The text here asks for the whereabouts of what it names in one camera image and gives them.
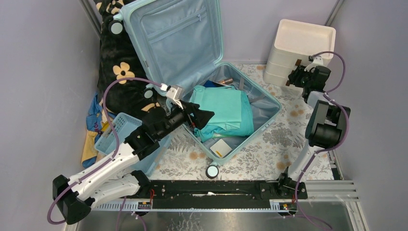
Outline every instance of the blue plastic bin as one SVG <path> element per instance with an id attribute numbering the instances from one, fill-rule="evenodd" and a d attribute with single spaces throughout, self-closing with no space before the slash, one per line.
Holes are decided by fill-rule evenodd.
<path id="1" fill-rule="evenodd" d="M 119 136 L 119 142 L 125 141 L 125 138 L 131 134 L 136 128 L 142 125 L 141 120 L 131 117 L 125 113 L 119 113 L 113 120 L 113 125 Z M 155 152 L 131 166 L 135 170 L 142 170 L 146 176 L 151 176 L 156 166 L 159 164 L 164 152 L 167 150 L 171 141 L 171 135 L 163 138 L 159 144 L 160 148 Z M 95 149 L 103 154 L 109 154 L 116 148 L 115 137 L 112 130 L 106 130 L 99 140 L 95 143 Z"/>

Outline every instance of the suitcase lid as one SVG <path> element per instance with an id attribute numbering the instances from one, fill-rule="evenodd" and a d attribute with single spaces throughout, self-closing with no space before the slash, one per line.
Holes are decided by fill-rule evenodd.
<path id="1" fill-rule="evenodd" d="M 114 19 L 124 21 L 147 78 L 184 93 L 203 84 L 222 59 L 218 0 L 137 0 Z"/>

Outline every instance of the floral tablecloth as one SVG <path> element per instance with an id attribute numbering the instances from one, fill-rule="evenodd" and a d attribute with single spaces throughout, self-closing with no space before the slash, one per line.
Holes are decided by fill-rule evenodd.
<path id="1" fill-rule="evenodd" d="M 304 102 L 301 92 L 266 84 L 264 65 L 236 65 L 270 92 L 282 104 L 275 122 L 262 135 L 254 138 L 229 162 L 219 167 L 216 180 L 275 180 L 300 154 L 304 134 L 313 109 Z M 205 170 L 212 160 L 195 144 L 182 128 L 173 133 L 173 140 L 157 165 L 151 180 L 210 180 Z M 121 177 L 130 170 L 118 174 Z M 308 180 L 332 180 L 327 155 L 318 159 Z"/>

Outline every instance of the light blue suitcase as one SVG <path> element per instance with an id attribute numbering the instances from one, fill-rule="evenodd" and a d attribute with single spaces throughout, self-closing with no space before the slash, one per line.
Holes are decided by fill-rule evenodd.
<path id="1" fill-rule="evenodd" d="M 271 125 L 281 110 L 281 104 L 267 91 L 232 64 L 222 62 L 218 0 L 137 0 L 122 7 L 114 19 L 123 21 L 147 78 L 182 87 L 183 100 L 189 100 L 196 85 L 230 77 L 237 89 L 247 93 L 255 132 L 250 137 L 222 138 L 232 148 L 226 156 L 221 158 L 209 149 L 220 138 L 201 143 L 184 126 L 206 155 L 213 159 L 211 165 L 229 161 L 252 138 Z M 155 89 L 165 95 L 156 86 Z"/>

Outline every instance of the gray floor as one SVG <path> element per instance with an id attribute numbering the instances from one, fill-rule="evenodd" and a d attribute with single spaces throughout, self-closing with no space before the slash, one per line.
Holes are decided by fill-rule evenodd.
<path id="1" fill-rule="evenodd" d="M 307 215 L 325 220 L 337 231 L 353 230 L 346 207 L 340 202 L 302 202 Z M 93 211 L 79 223 L 77 231 L 114 231 L 117 212 Z M 149 231 L 319 231 L 304 218 L 282 219 L 276 213 L 150 212 L 143 216 Z M 142 231 L 140 220 L 122 213 L 120 231 Z"/>

